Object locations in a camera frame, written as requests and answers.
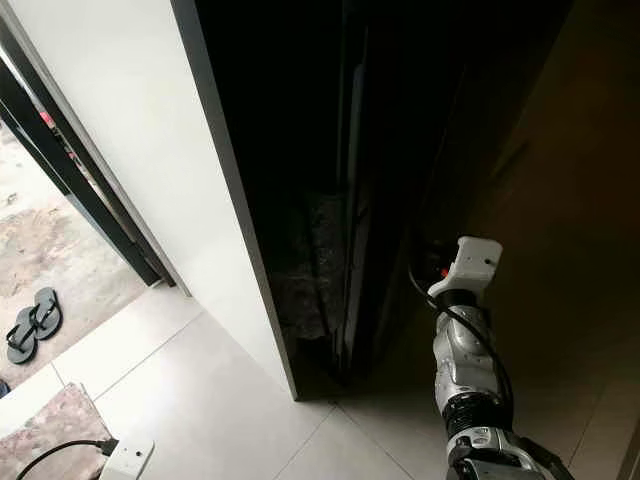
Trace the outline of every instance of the doormat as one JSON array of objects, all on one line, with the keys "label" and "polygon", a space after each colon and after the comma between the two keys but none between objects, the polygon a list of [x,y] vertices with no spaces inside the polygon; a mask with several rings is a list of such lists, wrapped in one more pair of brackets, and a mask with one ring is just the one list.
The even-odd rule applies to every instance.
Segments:
[{"label": "doormat", "polygon": [[[32,460],[61,443],[110,437],[91,399],[70,383],[19,430],[0,440],[0,479],[14,480]],[[106,460],[96,447],[77,445],[42,460],[25,478],[93,480]]]}]

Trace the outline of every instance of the white power strip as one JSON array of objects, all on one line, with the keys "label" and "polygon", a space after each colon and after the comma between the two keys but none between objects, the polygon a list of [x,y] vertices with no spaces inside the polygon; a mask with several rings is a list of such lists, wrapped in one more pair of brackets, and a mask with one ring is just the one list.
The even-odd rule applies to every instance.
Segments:
[{"label": "white power strip", "polygon": [[107,460],[99,480],[136,480],[153,452],[153,440],[128,437],[120,440]]}]

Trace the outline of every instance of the flip flop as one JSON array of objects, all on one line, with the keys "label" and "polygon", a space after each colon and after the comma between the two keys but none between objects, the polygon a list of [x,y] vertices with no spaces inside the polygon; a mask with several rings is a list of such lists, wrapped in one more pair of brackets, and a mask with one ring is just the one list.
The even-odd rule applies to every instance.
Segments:
[{"label": "flip flop", "polygon": [[8,395],[10,391],[11,388],[9,388],[7,382],[5,382],[4,380],[0,380],[0,398]]},{"label": "flip flop", "polygon": [[49,287],[39,290],[35,296],[35,305],[37,310],[33,324],[36,327],[36,339],[46,340],[62,325],[62,310],[55,290]]},{"label": "flip flop", "polygon": [[20,310],[16,325],[7,333],[7,357],[10,362],[17,365],[28,362],[36,354],[38,342],[34,335],[36,327],[33,326],[35,308],[27,307]]}]

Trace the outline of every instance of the floor tile grout line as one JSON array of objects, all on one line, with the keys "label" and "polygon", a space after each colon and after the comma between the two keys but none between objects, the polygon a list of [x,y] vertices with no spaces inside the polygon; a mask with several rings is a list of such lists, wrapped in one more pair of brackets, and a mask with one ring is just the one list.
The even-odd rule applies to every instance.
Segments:
[{"label": "floor tile grout line", "polygon": [[406,475],[407,477],[409,477],[411,480],[415,480],[414,476],[413,476],[413,475],[411,475],[411,474],[409,473],[409,471],[408,471],[406,468],[404,468],[404,466],[403,466],[403,465],[402,465],[398,460],[396,460],[396,459],[393,457],[393,455],[391,455],[391,454],[387,451],[387,449],[386,449],[386,448],[384,448],[382,445],[380,445],[380,443],[379,443],[375,438],[373,438],[373,436],[371,436],[371,435],[369,434],[369,432],[367,432],[367,431],[362,427],[362,425],[360,425],[360,424],[356,421],[356,419],[354,419],[351,415],[349,415],[349,413],[348,413],[344,408],[342,408],[342,405],[340,405],[340,403],[339,403],[339,402],[338,402],[338,404],[337,404],[337,408],[339,408],[339,409],[342,411],[342,413],[344,413],[344,414],[347,416],[347,418],[348,418],[349,420],[351,420],[351,421],[353,422],[353,424],[354,424],[356,427],[358,427],[358,430],[360,430],[360,431],[364,434],[364,436],[365,436],[365,437],[367,437],[369,440],[371,440],[371,441],[372,441],[372,442],[373,442],[373,443],[374,443],[374,444],[375,444],[375,445],[376,445],[380,450],[382,450],[382,451],[385,453],[385,455],[386,455],[387,457],[389,457],[389,459],[390,459],[393,463],[395,463],[395,464],[398,466],[398,468],[400,468],[400,470],[402,470],[402,471],[405,473],[405,475]]},{"label": "floor tile grout line", "polygon": [[60,384],[62,385],[62,388],[64,388],[66,386],[66,384],[64,383],[64,381],[62,380],[62,377],[60,376],[60,372],[58,372],[58,369],[56,368],[55,363],[53,363],[53,360],[51,360],[49,362],[49,364],[51,365],[51,368],[53,368],[53,371],[56,372],[56,377],[58,377],[58,380],[60,380]]},{"label": "floor tile grout line", "polygon": [[187,323],[185,323],[182,327],[180,327],[180,329],[175,332],[173,335],[171,335],[169,338],[167,338],[164,342],[162,342],[160,345],[158,345],[155,349],[153,349],[153,351],[151,351],[148,355],[146,355],[142,360],[140,360],[138,363],[136,363],[133,367],[131,367],[129,370],[127,370],[124,374],[122,374],[122,376],[118,377],[118,379],[113,382],[111,385],[109,385],[105,390],[103,390],[102,392],[100,392],[100,394],[98,394],[95,398],[92,399],[93,402],[97,402],[98,399],[100,397],[102,397],[105,393],[107,393],[108,391],[110,391],[113,387],[115,387],[118,383],[120,383],[120,381],[126,377],[127,375],[129,375],[131,372],[133,372],[136,368],[138,368],[140,365],[142,365],[145,361],[147,361],[149,359],[149,357],[151,357],[152,355],[154,355],[158,350],[160,350],[162,347],[164,347],[167,343],[169,343],[171,340],[173,340],[176,335],[179,335],[180,332],[182,332],[185,328],[187,328],[189,325],[191,325],[191,322],[193,322],[196,318],[198,318],[200,316],[202,312],[198,313],[198,315],[196,315],[195,317],[193,317],[191,320],[189,320]]},{"label": "floor tile grout line", "polygon": [[282,472],[284,472],[287,467],[289,465],[291,465],[291,462],[293,462],[293,460],[298,456],[298,454],[302,451],[302,449],[307,445],[307,443],[309,443],[309,440],[311,440],[311,438],[316,434],[316,432],[320,429],[320,427],[322,426],[322,424],[324,422],[327,421],[327,418],[329,418],[329,416],[335,411],[335,409],[337,408],[337,405],[332,405],[331,408],[329,409],[329,412],[324,416],[324,418],[318,423],[318,425],[316,425],[316,428],[313,429],[313,431],[309,434],[309,436],[307,436],[307,438],[304,439],[304,442],[302,442],[300,444],[300,446],[298,448],[296,448],[296,451],[293,452],[293,454],[289,457],[289,459],[287,460],[287,463],[285,463],[282,468],[280,470],[278,470],[278,473],[275,474],[275,476],[271,479],[271,480],[277,480],[278,477],[280,477],[280,475],[282,475]]},{"label": "floor tile grout line", "polygon": [[576,443],[576,446],[573,449],[573,452],[571,452],[571,456],[569,457],[569,461],[567,462],[567,468],[571,467],[571,464],[573,463],[573,459],[575,458],[576,454],[580,450],[580,447],[582,446],[582,443],[584,442],[584,437],[585,437],[585,435],[587,433],[587,430],[589,429],[589,425],[591,425],[591,422],[593,421],[593,418],[596,415],[596,411],[598,410],[598,406],[600,405],[600,402],[602,402],[602,397],[604,397],[604,393],[607,390],[608,386],[609,386],[609,382],[605,381],[604,385],[602,386],[602,389],[600,390],[600,393],[598,394],[598,398],[596,399],[596,401],[595,401],[595,403],[593,405],[593,409],[591,410],[589,418],[587,418],[587,421],[584,424],[584,428],[582,429],[582,432],[580,432],[580,438],[578,439],[578,442]]}]

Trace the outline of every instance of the concrete ground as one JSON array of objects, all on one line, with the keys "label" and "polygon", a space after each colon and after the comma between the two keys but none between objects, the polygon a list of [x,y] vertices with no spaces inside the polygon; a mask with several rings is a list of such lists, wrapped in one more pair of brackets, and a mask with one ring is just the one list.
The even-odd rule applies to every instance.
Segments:
[{"label": "concrete ground", "polygon": [[0,332],[33,305],[38,289],[58,293],[64,321],[33,360],[14,365],[0,351],[12,388],[138,297],[145,285],[65,199],[6,126],[0,130]]}]

